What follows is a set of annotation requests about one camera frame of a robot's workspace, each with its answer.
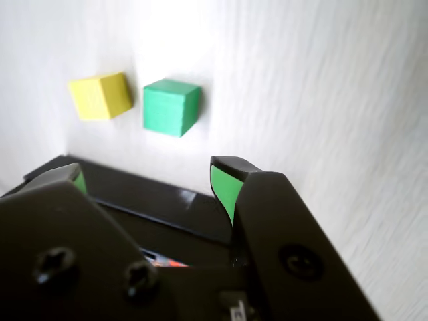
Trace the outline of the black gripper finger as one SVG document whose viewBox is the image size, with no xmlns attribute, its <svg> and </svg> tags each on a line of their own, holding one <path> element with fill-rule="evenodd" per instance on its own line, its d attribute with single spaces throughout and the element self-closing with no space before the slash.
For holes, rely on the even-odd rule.
<svg viewBox="0 0 428 321">
<path fill-rule="evenodd" d="M 66 180 L 1 200 L 2 320 L 160 320 L 156 274 Z"/>
</svg>

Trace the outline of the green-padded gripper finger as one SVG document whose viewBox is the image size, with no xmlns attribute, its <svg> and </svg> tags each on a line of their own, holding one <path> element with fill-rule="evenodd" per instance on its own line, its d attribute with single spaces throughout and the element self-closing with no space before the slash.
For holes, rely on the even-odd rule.
<svg viewBox="0 0 428 321">
<path fill-rule="evenodd" d="M 210 184 L 232 223 L 266 320 L 377 320 L 345 263 L 288 178 L 214 156 Z"/>
</svg>

